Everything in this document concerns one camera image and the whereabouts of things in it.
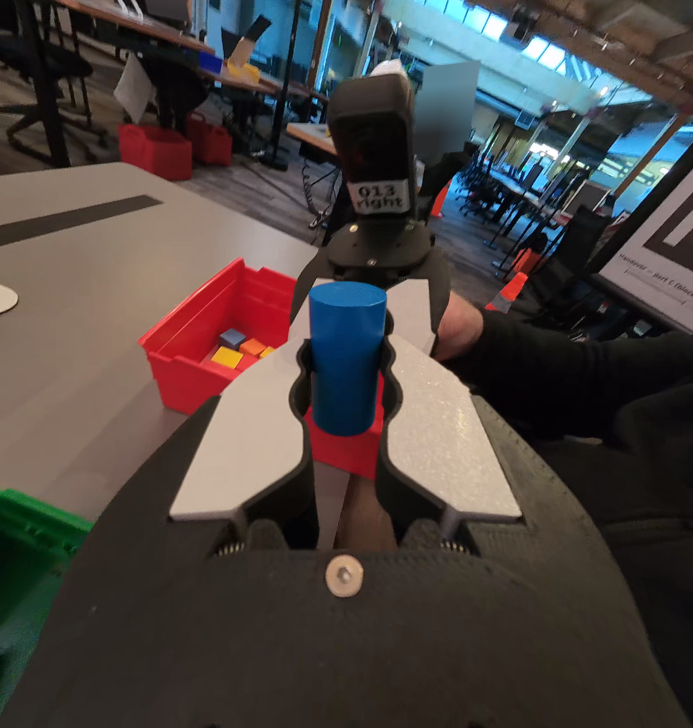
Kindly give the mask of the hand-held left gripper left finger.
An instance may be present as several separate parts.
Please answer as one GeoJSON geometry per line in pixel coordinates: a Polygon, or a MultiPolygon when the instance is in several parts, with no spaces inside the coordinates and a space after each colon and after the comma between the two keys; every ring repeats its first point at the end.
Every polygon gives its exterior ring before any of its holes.
{"type": "Polygon", "coordinates": [[[316,548],[310,364],[311,342],[294,339],[224,389],[172,501],[173,521],[230,521],[245,533],[270,520],[291,548],[316,548]]]}

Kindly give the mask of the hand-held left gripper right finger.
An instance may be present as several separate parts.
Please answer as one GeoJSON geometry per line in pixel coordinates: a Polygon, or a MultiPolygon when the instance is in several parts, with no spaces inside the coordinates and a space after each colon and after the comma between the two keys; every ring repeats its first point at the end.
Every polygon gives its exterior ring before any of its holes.
{"type": "Polygon", "coordinates": [[[396,334],[385,337],[376,496],[398,541],[415,521],[453,540],[464,522],[519,523],[521,508],[470,390],[396,334]]]}

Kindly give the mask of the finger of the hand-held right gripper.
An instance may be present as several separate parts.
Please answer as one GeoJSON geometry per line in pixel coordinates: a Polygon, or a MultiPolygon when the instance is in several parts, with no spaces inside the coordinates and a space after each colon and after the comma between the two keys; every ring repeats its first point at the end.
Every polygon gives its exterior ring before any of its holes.
{"type": "Polygon", "coordinates": [[[426,279],[406,279],[387,290],[392,333],[430,356],[435,341],[431,323],[430,288],[426,279]]]}
{"type": "Polygon", "coordinates": [[[290,323],[288,341],[304,341],[311,338],[311,327],[309,318],[309,296],[300,305],[296,316],[290,323]]]}

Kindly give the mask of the blue wooden cylinder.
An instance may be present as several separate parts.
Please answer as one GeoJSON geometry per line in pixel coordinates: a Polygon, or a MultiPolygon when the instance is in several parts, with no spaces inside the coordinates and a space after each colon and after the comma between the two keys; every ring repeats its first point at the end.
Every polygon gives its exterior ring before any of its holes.
{"type": "Polygon", "coordinates": [[[313,419],[330,435],[360,435],[376,416],[387,294],[334,281],[313,287],[308,304],[313,419]]]}

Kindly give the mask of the green plastic bin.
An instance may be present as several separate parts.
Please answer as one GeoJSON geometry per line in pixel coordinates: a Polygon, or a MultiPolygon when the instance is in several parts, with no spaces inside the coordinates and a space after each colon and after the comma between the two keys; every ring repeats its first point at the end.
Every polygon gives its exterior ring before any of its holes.
{"type": "Polygon", "coordinates": [[[20,491],[0,490],[0,715],[92,527],[20,491]]]}

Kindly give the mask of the person's right forearm black sleeve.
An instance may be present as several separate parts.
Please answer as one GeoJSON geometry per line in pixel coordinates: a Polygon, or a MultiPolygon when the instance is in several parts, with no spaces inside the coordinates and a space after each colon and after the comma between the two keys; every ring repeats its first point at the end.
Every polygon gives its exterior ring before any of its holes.
{"type": "Polygon", "coordinates": [[[625,408],[693,390],[693,334],[578,342],[498,312],[477,318],[472,340],[454,337],[439,358],[506,419],[602,438],[625,408]]]}

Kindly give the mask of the person's right hand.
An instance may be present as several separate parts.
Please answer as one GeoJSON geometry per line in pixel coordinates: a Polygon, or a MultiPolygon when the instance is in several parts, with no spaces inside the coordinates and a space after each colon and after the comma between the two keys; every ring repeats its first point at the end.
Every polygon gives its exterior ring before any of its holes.
{"type": "Polygon", "coordinates": [[[460,358],[480,339],[483,328],[481,311],[452,290],[438,327],[433,358],[441,362],[460,358]]]}

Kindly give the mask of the red plastic bin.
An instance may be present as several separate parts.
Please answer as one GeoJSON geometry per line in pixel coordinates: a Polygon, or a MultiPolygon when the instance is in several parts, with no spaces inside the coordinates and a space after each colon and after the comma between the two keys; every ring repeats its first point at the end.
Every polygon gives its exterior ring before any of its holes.
{"type": "MultiPolygon", "coordinates": [[[[224,389],[288,342],[295,286],[295,279],[268,268],[256,271],[237,259],[155,325],[139,344],[147,354],[162,403],[189,416],[205,406],[201,421],[205,428],[224,389]],[[212,363],[218,336],[230,328],[267,344],[268,350],[258,359],[243,355],[236,370],[212,363]]],[[[309,369],[311,403],[305,420],[313,459],[374,480],[381,416],[376,413],[374,423],[360,435],[324,432],[312,416],[312,352],[309,369]]]]}

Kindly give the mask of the red storage bin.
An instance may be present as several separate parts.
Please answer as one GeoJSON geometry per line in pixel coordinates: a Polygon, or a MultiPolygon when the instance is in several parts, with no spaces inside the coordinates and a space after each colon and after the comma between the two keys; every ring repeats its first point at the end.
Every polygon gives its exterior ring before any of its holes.
{"type": "Polygon", "coordinates": [[[226,128],[210,124],[202,114],[188,114],[187,140],[196,162],[221,167],[232,164],[231,135],[226,128]]]}
{"type": "Polygon", "coordinates": [[[190,180],[191,142],[179,132],[154,125],[118,124],[121,161],[169,181],[190,180]]]}

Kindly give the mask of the black tape strip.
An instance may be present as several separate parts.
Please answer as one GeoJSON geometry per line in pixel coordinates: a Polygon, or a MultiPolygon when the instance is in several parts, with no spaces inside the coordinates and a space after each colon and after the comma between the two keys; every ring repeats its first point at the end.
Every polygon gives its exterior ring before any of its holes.
{"type": "Polygon", "coordinates": [[[0,248],[47,234],[58,233],[105,221],[118,216],[146,210],[163,202],[148,195],[138,195],[112,202],[40,215],[29,219],[0,224],[0,248]]]}

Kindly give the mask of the black and white poster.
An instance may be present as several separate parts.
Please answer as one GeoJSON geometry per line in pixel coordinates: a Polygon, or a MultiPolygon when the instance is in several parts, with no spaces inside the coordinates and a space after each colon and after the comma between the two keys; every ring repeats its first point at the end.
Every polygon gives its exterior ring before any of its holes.
{"type": "Polygon", "coordinates": [[[669,324],[693,333],[693,168],[598,275],[669,324]]]}

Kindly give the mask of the white paper sheet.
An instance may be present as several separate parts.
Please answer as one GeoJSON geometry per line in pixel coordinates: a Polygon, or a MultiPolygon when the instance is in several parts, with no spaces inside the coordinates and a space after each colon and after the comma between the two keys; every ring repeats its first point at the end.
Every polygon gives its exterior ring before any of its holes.
{"type": "Polygon", "coordinates": [[[130,119],[128,123],[141,122],[155,93],[154,85],[137,54],[130,52],[113,94],[115,101],[130,119]]]}

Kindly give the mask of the black office chair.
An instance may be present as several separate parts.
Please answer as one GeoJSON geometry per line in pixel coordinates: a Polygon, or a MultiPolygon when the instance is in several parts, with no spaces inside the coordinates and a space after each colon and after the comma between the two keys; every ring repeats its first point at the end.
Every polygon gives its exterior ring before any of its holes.
{"type": "MultiPolygon", "coordinates": [[[[49,84],[56,97],[60,97],[60,88],[58,86],[60,80],[65,79],[69,82],[71,79],[77,78],[80,81],[86,121],[77,120],[67,115],[59,116],[59,120],[63,123],[63,132],[82,151],[86,161],[96,163],[98,159],[94,152],[85,141],[73,132],[74,128],[88,132],[97,137],[100,147],[103,149],[108,147],[105,130],[93,123],[87,95],[85,80],[93,74],[93,68],[86,59],[83,59],[76,52],[52,44],[47,40],[42,40],[38,33],[35,33],[35,39],[41,44],[40,52],[31,50],[29,44],[25,42],[15,10],[10,11],[6,20],[0,15],[0,62],[5,68],[13,69],[18,72],[22,79],[32,81],[34,58],[37,58],[42,66],[44,80],[49,84]]],[[[27,130],[34,124],[44,122],[44,110],[39,100],[34,104],[0,105],[0,114],[19,116],[19,120],[6,129],[6,137],[11,147],[28,157],[51,166],[58,166],[52,154],[44,154],[30,146],[26,146],[17,138],[19,132],[27,130]]]]}

